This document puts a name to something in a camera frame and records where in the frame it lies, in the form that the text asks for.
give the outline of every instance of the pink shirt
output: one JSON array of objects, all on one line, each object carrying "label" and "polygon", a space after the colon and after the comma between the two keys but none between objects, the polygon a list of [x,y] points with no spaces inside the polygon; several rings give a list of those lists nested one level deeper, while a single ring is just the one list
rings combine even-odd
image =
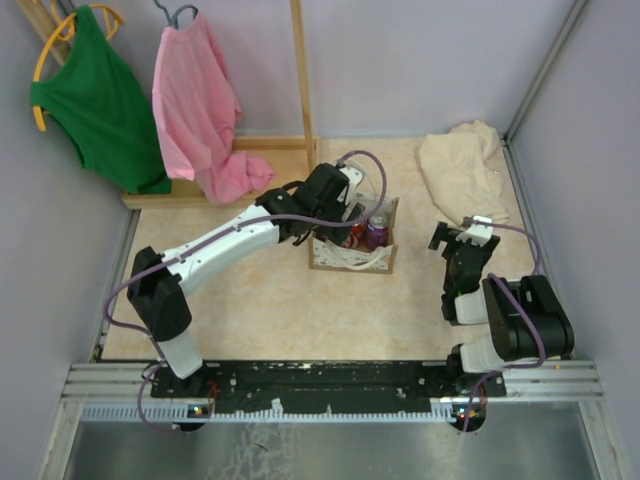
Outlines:
[{"label": "pink shirt", "polygon": [[202,14],[187,30],[164,29],[153,78],[153,115],[167,175],[195,180],[207,199],[229,203],[274,175],[261,157],[231,154],[242,109]]}]

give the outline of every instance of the hanging garment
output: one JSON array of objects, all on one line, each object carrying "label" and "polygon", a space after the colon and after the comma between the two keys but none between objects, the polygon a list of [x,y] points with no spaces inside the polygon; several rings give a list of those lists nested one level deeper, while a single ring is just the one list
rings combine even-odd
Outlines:
[{"label": "hanging garment", "polygon": [[261,157],[231,154],[242,109],[204,16],[164,29],[153,79],[153,114],[167,174],[195,180],[213,204],[263,190],[274,172]]},{"label": "hanging garment", "polygon": [[149,101],[91,8],[79,7],[76,14],[69,58],[53,78],[31,85],[31,104],[61,125],[83,168],[130,193],[169,193]]},{"label": "hanging garment", "polygon": [[484,162],[500,146],[495,128],[484,122],[463,123],[446,135],[427,135],[418,151],[420,167],[433,203],[449,222],[481,215],[506,223],[500,203],[502,179]]}]

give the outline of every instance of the green shirt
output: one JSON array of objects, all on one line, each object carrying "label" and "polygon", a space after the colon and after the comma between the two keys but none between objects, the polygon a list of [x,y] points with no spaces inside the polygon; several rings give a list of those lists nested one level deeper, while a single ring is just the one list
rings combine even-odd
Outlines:
[{"label": "green shirt", "polygon": [[130,193],[169,193],[151,105],[88,6],[79,7],[71,54],[57,75],[31,85],[31,104],[69,135],[83,168]]}]

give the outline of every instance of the wooden pole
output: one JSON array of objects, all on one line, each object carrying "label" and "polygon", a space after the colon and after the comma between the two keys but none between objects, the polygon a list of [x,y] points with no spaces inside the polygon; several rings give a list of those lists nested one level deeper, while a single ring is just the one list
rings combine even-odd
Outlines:
[{"label": "wooden pole", "polygon": [[[58,27],[49,11],[40,0],[16,0],[16,2],[43,43],[47,43],[51,34]],[[57,42],[51,49],[51,53],[60,65],[64,65],[70,52],[71,47],[67,42]]]},{"label": "wooden pole", "polygon": [[296,46],[298,64],[298,83],[300,85],[300,102],[302,103],[302,123],[304,140],[307,149],[307,160],[311,168],[316,165],[316,152],[313,146],[313,130],[311,129],[311,100],[309,96],[309,76],[307,75],[307,53],[304,45],[304,26],[300,0],[291,0],[291,16],[293,18],[293,38]]}]

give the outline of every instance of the beige towel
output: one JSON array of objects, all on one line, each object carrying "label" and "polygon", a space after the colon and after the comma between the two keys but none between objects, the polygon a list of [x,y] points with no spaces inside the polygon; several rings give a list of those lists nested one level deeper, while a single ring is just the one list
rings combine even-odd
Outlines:
[{"label": "beige towel", "polygon": [[500,147],[495,128],[476,120],[446,135],[427,135],[418,151],[433,203],[449,223],[482,215],[496,223],[509,220],[499,201],[502,179],[484,162]]}]

